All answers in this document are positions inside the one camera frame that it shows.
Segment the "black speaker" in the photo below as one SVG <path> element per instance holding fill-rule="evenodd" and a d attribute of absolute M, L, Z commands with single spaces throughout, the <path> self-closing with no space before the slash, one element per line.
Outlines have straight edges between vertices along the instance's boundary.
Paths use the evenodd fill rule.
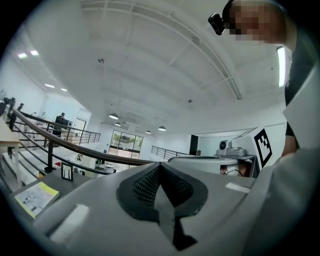
<path fill-rule="evenodd" d="M 189 155 L 192 155 L 192 156 L 196 156 L 197 155 L 198 140 L 199 140 L 198 136 L 191 135 Z"/>

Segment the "black mesh panel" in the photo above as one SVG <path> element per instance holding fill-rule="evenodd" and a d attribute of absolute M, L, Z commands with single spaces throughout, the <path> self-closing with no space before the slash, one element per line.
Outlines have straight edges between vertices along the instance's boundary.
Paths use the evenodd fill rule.
<path fill-rule="evenodd" d="M 133 192 L 140 201 L 153 207 L 159 185 L 158 169 L 155 169 L 134 183 Z"/>
<path fill-rule="evenodd" d="M 173 207 L 183 204 L 193 195 L 192 186 L 169 170 L 161 170 L 160 183 Z"/>

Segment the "white table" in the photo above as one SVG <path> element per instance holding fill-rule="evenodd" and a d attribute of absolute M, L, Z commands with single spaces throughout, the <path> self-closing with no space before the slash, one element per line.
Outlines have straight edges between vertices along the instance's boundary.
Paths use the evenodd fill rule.
<path fill-rule="evenodd" d="M 22 188 L 20 169 L 19 169 L 19 145 L 20 140 L 9 129 L 6 122 L 0 118 L 0 147 L 13 147 L 15 160 L 15 174 L 19 188 Z"/>

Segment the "yellow booklet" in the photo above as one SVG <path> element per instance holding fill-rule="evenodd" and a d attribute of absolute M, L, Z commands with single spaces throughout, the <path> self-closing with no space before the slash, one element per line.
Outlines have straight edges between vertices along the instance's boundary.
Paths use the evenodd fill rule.
<path fill-rule="evenodd" d="M 59 191 L 39 182 L 15 196 L 22 208 L 32 217 L 36 216 L 59 197 Z"/>

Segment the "white ceiling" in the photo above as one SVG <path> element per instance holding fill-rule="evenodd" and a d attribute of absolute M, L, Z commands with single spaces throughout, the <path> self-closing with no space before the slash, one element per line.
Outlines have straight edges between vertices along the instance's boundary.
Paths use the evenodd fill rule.
<path fill-rule="evenodd" d="M 161 125 L 167 133 L 201 132 L 196 123 L 186 128 L 185 117 L 279 91 L 276 46 L 238 41 L 227 32 L 217 36 L 208 24 L 225 3 L 47 1 L 25 22 L 11 51 L 36 49 L 39 58 L 20 60 L 28 75 L 39 85 L 55 85 L 57 93 L 66 88 L 106 124 L 114 125 L 108 116 L 115 112 L 141 133 L 156 135 Z"/>

